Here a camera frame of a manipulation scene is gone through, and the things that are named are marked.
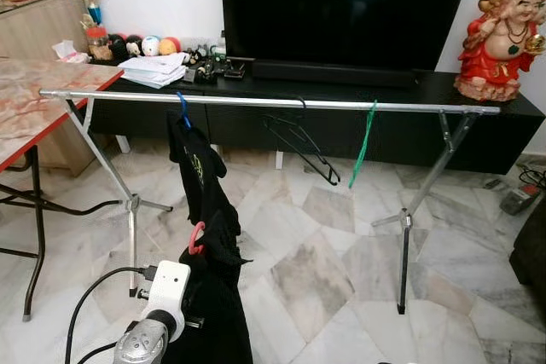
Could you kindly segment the black soundbar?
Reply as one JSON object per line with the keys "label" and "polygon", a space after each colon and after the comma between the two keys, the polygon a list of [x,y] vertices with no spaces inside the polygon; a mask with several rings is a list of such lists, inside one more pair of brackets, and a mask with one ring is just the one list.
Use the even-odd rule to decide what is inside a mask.
{"label": "black soundbar", "polygon": [[325,84],[351,84],[386,88],[409,88],[418,84],[413,71],[362,66],[307,63],[307,61],[251,61],[254,78],[286,81],[317,81]]}

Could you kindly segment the pink tissue pack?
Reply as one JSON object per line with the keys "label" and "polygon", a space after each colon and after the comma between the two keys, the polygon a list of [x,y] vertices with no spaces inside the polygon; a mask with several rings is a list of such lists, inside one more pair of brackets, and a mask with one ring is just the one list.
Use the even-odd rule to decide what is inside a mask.
{"label": "pink tissue pack", "polygon": [[62,40],[59,43],[52,45],[52,49],[57,55],[58,61],[66,61],[67,63],[89,63],[90,54],[86,52],[78,51],[74,48],[73,41],[71,40]]}

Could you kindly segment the marble-pattern folding table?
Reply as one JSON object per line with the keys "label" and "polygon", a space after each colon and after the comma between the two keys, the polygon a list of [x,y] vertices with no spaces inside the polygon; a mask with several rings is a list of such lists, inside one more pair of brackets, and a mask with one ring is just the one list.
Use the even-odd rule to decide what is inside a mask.
{"label": "marble-pattern folding table", "polygon": [[35,260],[22,304],[23,321],[32,319],[32,298],[44,265],[44,212],[86,216],[106,205],[124,204],[122,200],[107,200],[79,211],[44,197],[38,144],[59,129],[69,115],[62,99],[43,95],[43,92],[48,89],[103,91],[120,77],[120,69],[113,66],[8,57],[0,59],[0,172],[28,170],[31,174],[31,187],[28,189],[12,188],[0,183],[0,205],[32,209],[38,240],[36,251],[0,247],[1,254]]}

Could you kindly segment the black plush toy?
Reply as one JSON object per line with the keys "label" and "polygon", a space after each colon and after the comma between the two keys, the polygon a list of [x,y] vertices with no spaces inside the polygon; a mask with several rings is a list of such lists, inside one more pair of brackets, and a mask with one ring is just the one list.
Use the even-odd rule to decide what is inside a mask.
{"label": "black plush toy", "polygon": [[128,37],[125,37],[125,51],[130,59],[143,56],[142,42],[143,37],[140,34],[129,34]]}

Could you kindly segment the black t-shirt with logo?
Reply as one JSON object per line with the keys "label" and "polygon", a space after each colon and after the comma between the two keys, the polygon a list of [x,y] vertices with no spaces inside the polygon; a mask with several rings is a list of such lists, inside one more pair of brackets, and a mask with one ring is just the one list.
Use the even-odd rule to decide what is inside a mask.
{"label": "black t-shirt with logo", "polygon": [[206,224],[199,242],[207,255],[217,252],[227,263],[242,265],[237,238],[241,235],[238,212],[224,192],[221,180],[226,165],[200,129],[184,129],[180,113],[168,113],[169,160],[179,166],[183,190],[189,209],[188,235],[195,224]]}

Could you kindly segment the grey power strip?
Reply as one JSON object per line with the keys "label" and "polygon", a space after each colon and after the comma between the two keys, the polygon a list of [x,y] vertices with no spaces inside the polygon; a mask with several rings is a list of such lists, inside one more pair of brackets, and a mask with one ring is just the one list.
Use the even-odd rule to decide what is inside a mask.
{"label": "grey power strip", "polygon": [[534,184],[519,185],[518,188],[507,190],[499,207],[507,215],[519,215],[526,208],[529,208],[531,204],[534,204],[538,194],[539,188]]}

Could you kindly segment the black clothes hanger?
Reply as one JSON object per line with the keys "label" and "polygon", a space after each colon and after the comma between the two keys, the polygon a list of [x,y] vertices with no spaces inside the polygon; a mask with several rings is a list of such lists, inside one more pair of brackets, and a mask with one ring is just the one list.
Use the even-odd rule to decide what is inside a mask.
{"label": "black clothes hanger", "polygon": [[296,118],[285,119],[274,114],[263,113],[262,124],[273,135],[278,154],[295,153],[305,165],[319,173],[325,182],[331,186],[338,186],[342,182],[342,176],[323,156],[322,149],[300,123],[305,119],[307,103],[303,96],[296,96],[296,99],[301,105],[301,112],[296,115]]}

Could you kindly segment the red-lidded jar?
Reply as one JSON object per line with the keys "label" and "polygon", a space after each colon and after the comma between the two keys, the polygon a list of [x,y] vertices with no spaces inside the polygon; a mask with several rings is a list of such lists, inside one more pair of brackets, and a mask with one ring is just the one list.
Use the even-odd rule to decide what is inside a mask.
{"label": "red-lidded jar", "polygon": [[93,61],[112,61],[113,51],[110,49],[110,40],[104,26],[90,26],[84,30],[87,48]]}

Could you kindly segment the black cloth garment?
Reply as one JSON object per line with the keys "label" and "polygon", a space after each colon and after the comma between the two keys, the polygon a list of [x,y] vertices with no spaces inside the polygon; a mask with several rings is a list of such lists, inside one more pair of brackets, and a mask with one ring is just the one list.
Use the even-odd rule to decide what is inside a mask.
{"label": "black cloth garment", "polygon": [[239,278],[246,260],[235,238],[241,232],[223,211],[206,217],[196,245],[203,251],[182,250],[177,262],[190,267],[183,294],[187,320],[199,318],[202,326],[186,326],[171,342],[161,364],[253,364],[248,322],[243,312]]}

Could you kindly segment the black low tv console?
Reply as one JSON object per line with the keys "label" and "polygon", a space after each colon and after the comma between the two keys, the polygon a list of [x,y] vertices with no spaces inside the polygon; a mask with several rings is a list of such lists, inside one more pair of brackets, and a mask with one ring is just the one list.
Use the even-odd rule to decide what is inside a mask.
{"label": "black low tv console", "polygon": [[[196,95],[242,96],[242,98],[305,99],[307,101],[378,101],[381,103],[466,106],[467,96],[454,88],[454,75],[447,72],[418,72],[413,89],[382,89],[347,84],[308,83],[249,78],[221,80],[211,84],[177,81],[161,89],[165,95],[183,92]],[[448,163],[452,170],[503,174],[530,145],[545,115],[525,96],[499,104],[499,114],[480,116],[471,126]],[[95,103],[94,133],[126,137],[167,136],[166,115],[179,110],[169,103],[102,101]],[[367,124],[366,113],[319,108],[238,107],[226,104],[189,104],[194,126],[216,145],[229,148],[256,148],[273,151],[282,143],[265,127],[269,116],[304,127],[323,156],[352,159],[360,143],[368,142],[366,158],[374,162],[430,166],[444,151],[441,123],[434,113],[379,112]]]}

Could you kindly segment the red laughing buddha statue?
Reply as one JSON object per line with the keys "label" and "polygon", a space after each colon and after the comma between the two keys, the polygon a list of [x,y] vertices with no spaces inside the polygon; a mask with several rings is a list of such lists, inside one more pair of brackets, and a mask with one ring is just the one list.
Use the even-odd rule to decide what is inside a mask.
{"label": "red laughing buddha statue", "polygon": [[479,0],[481,13],[467,28],[454,87],[476,101],[511,101],[519,94],[520,72],[529,72],[545,52],[539,33],[546,0]]}

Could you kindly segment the blue clothes hanger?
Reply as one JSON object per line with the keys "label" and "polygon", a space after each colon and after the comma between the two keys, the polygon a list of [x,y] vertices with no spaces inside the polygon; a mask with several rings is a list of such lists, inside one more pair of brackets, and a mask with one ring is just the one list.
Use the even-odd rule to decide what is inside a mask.
{"label": "blue clothes hanger", "polygon": [[176,96],[179,100],[179,104],[181,107],[180,119],[183,120],[184,129],[191,130],[194,126],[192,126],[191,118],[189,116],[188,102],[186,100],[186,96],[184,96],[183,92],[176,92]]}

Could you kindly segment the black flat television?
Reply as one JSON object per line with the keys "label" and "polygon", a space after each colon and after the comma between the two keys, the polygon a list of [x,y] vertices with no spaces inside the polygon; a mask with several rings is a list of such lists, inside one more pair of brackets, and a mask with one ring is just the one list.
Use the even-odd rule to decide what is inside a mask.
{"label": "black flat television", "polygon": [[461,0],[223,0],[231,56],[432,69]]}

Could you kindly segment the silver metal clothes rack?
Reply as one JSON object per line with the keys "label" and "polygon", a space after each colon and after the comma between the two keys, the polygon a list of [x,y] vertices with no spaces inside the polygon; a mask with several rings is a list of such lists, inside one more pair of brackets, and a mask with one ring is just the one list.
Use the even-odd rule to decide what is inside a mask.
{"label": "silver metal clothes rack", "polygon": [[[126,216],[128,217],[128,245],[130,262],[136,261],[136,231],[137,213],[141,207],[151,207],[160,211],[171,211],[170,205],[162,205],[145,201],[140,195],[133,193],[125,185],[124,178],[120,176],[113,163],[98,148],[94,138],[90,137],[89,129],[92,123],[94,102],[98,100],[137,101],[155,103],[178,103],[177,96],[165,94],[114,94],[106,91],[85,91],[70,89],[43,89],[42,96],[59,98],[67,102],[67,115],[72,123],[77,126],[79,134],[82,135],[87,146],[92,149],[93,154],[101,163],[102,168],[113,178],[114,184],[122,193],[122,205],[125,205]],[[262,107],[262,108],[301,108],[298,100],[289,99],[261,99],[242,98],[242,96],[186,96],[188,103],[203,104],[203,106],[238,106],[238,107]],[[372,102],[355,101],[307,101],[308,108],[324,108],[324,110],[352,110],[369,111]],[[429,193],[434,181],[440,176],[442,170],[454,157],[454,153],[461,146],[469,130],[480,116],[492,116],[502,113],[499,107],[472,106],[472,104],[409,104],[409,103],[379,103],[377,112],[394,113],[436,113],[439,115],[440,129],[444,138],[445,149],[441,156],[434,161],[426,181],[422,183],[421,190],[414,197],[412,204],[406,205],[397,215],[386,217],[378,223],[385,224],[391,221],[398,221],[403,231],[401,274],[399,275],[399,293],[397,310],[399,314],[405,314],[407,309],[407,282],[409,282],[409,249],[410,231],[414,227],[414,212],[420,207],[421,202]]]}

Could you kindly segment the red plastic clothes hanger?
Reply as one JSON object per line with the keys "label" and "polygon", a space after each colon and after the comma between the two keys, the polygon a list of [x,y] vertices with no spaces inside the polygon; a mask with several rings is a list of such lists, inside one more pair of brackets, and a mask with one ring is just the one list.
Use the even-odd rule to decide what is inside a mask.
{"label": "red plastic clothes hanger", "polygon": [[199,221],[195,224],[194,228],[190,231],[187,253],[191,256],[202,255],[206,250],[206,247],[199,242],[204,231],[206,231],[206,224],[203,221]]}

